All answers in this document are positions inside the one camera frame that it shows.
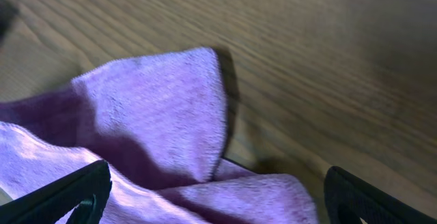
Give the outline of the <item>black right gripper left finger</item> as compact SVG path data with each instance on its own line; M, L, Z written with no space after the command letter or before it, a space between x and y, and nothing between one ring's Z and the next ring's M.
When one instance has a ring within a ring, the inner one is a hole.
M111 187L108 163L97 160L1 206L1 222L56 223L70 213L67 224L99 224Z

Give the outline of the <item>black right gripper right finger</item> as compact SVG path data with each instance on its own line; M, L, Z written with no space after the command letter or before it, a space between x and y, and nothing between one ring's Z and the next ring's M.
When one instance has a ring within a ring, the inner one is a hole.
M338 166L326 173L324 203L334 224L436 224L436 219Z

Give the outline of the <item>pink microfiber cloth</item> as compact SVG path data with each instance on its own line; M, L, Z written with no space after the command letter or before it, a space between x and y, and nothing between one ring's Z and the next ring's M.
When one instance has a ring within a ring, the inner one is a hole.
M22 197L96 160L103 223L316 223L305 187L222 157L226 99L211 48L111 61L1 105L1 188Z

